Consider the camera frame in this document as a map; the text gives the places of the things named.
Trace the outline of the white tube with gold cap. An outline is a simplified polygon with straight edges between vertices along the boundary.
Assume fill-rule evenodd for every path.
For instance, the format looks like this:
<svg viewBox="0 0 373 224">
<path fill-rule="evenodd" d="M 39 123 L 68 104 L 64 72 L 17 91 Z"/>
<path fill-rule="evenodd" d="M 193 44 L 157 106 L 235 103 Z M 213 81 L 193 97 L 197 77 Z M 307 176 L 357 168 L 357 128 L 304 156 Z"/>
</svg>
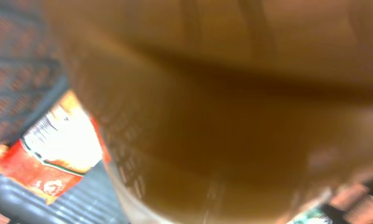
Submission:
<svg viewBox="0 0 373 224">
<path fill-rule="evenodd" d="M 42 1 L 132 223 L 287 223 L 373 178 L 373 1 Z"/>
</svg>

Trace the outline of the red and clear snack package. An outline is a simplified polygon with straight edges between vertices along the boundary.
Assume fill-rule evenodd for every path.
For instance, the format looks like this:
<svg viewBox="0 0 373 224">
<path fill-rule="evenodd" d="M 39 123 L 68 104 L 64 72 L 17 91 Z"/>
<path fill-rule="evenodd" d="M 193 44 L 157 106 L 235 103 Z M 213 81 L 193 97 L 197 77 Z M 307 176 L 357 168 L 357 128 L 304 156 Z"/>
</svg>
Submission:
<svg viewBox="0 0 373 224">
<path fill-rule="evenodd" d="M 98 124 L 67 91 L 13 145 L 0 145 L 0 174 L 53 203 L 99 161 L 111 160 Z"/>
</svg>

